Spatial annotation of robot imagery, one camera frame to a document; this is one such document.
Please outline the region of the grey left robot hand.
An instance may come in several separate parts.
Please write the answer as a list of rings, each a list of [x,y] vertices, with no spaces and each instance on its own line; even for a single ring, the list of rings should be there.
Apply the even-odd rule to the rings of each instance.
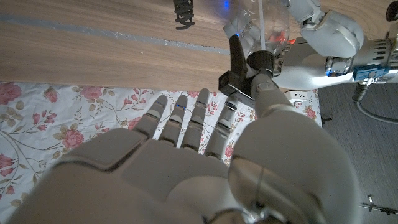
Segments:
[[[343,83],[397,82],[397,2],[390,3],[391,23],[383,39],[368,40],[360,25],[339,12],[320,9],[319,1],[285,1],[300,24],[301,38],[282,57],[280,87],[312,90]]]

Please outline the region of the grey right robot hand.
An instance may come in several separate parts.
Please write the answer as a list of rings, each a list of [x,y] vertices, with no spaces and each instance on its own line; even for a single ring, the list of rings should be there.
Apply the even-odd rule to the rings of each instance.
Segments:
[[[358,178],[345,150],[267,75],[252,79],[251,94],[257,119],[229,164],[220,154],[236,102],[226,102],[200,154],[208,91],[184,135],[182,100],[154,139],[167,102],[161,96],[133,129],[111,130],[62,156],[9,223],[359,223]]]

